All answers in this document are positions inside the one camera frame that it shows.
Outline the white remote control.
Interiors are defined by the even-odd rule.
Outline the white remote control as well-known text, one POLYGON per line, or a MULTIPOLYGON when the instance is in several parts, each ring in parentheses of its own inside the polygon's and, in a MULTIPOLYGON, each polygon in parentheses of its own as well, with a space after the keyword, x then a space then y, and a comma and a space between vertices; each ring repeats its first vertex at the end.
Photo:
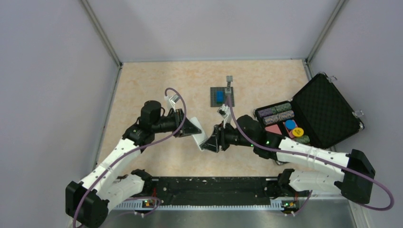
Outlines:
POLYGON ((201 147, 202 143, 205 142, 207 140, 207 134, 205 133, 201 123, 199 122, 199 120, 197 119, 197 117, 192 117, 191 119, 189 119, 189 121, 194 124, 200 131, 201 133, 197 133, 197 134, 193 134, 192 138, 194 139, 198 149, 200 151, 204 151, 204 149, 201 147))

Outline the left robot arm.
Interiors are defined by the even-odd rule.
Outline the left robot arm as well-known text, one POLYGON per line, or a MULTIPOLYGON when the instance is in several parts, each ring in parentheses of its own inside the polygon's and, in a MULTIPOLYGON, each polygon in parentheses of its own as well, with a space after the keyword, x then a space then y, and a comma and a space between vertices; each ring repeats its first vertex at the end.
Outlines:
POLYGON ((118 141, 113 151, 90 174, 79 182, 70 182, 66 187, 65 211, 68 216, 88 228, 98 228, 109 212, 129 197, 152 192, 150 175, 135 170, 122 180, 119 174, 138 157, 146 145, 155 145, 157 133, 171 133, 173 137, 201 134, 200 127, 192 123, 183 109, 171 108, 163 115, 158 101, 147 101, 140 116, 118 141))

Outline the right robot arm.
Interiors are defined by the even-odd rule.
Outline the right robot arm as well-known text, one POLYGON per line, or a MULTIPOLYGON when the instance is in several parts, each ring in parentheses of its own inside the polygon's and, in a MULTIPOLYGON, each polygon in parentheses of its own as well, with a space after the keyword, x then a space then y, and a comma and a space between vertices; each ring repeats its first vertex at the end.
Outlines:
POLYGON ((350 201, 368 204, 375 170, 366 155, 353 149, 350 153, 332 152, 302 144, 280 134, 266 131, 248 115, 230 123, 217 124, 212 135, 200 144, 211 152, 227 150, 231 145, 253 148, 264 159, 296 163, 314 169, 313 172, 285 171, 279 176, 279 191, 285 196, 306 190, 340 193, 350 201))

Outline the grey lego baseplate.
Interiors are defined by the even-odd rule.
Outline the grey lego baseplate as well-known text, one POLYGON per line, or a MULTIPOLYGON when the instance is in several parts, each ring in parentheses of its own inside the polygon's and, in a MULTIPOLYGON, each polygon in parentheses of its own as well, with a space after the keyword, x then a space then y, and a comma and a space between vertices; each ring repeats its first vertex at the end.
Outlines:
POLYGON ((220 107, 226 102, 226 87, 210 88, 210 107, 220 107))

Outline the blue lego brick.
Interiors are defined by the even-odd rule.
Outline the blue lego brick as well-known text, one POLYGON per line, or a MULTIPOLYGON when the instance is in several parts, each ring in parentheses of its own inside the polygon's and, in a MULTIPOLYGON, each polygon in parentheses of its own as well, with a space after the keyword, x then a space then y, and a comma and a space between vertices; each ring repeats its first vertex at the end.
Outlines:
POLYGON ((215 99, 215 102, 216 102, 217 104, 222 104, 222 103, 225 102, 224 100, 225 100, 225 99, 224 99, 224 92, 223 92, 223 91, 217 91, 217 92, 216 92, 216 99, 215 99))

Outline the pink card deck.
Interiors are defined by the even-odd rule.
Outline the pink card deck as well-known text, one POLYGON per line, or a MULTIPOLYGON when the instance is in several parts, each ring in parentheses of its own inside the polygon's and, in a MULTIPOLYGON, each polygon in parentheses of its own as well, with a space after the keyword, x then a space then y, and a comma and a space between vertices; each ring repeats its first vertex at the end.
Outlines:
POLYGON ((279 135, 283 134, 278 124, 273 124, 273 125, 267 126, 267 127, 265 127, 265 130, 270 133, 275 133, 275 134, 279 134, 279 135))

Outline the grey lego tower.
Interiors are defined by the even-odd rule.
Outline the grey lego tower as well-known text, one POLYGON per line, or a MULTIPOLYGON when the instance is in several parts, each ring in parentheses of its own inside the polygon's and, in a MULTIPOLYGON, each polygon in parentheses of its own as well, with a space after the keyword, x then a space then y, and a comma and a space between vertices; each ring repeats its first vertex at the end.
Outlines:
POLYGON ((233 76, 226 76, 226 82, 225 95, 230 96, 232 94, 231 83, 233 82, 233 76))

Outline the blue round chip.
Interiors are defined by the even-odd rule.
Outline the blue round chip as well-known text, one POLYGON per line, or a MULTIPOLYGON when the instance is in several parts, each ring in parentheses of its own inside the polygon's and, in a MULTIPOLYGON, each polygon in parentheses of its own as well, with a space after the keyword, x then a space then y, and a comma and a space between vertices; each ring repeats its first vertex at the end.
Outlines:
POLYGON ((294 120, 286 120, 285 121, 285 127, 288 130, 293 130, 293 129, 295 129, 297 127, 297 124, 296 124, 296 122, 294 120))

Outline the yellow dealer button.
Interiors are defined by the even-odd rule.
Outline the yellow dealer button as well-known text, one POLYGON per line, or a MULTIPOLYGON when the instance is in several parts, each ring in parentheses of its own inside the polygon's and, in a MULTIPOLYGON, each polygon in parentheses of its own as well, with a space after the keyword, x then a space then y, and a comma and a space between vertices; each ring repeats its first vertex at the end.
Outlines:
POLYGON ((304 130, 303 128, 296 127, 292 130, 292 134, 294 137, 302 137, 304 135, 304 130))

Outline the black poker chip case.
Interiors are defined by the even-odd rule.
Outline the black poker chip case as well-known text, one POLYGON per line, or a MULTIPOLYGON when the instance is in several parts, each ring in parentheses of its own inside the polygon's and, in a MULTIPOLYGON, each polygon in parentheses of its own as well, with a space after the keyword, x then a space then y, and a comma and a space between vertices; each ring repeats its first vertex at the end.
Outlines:
POLYGON ((328 149, 365 128, 352 107, 325 73, 316 74, 290 100, 253 111, 262 128, 275 127, 275 133, 294 139, 285 126, 292 120, 304 130, 308 145, 328 149))

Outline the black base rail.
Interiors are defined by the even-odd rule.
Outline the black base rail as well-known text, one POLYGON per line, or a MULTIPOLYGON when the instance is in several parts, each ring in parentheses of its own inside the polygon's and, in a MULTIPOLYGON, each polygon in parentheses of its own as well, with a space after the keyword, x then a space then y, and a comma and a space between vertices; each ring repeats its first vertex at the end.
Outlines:
POLYGON ((272 177, 153 177, 141 195, 164 206, 253 206, 296 194, 272 177))

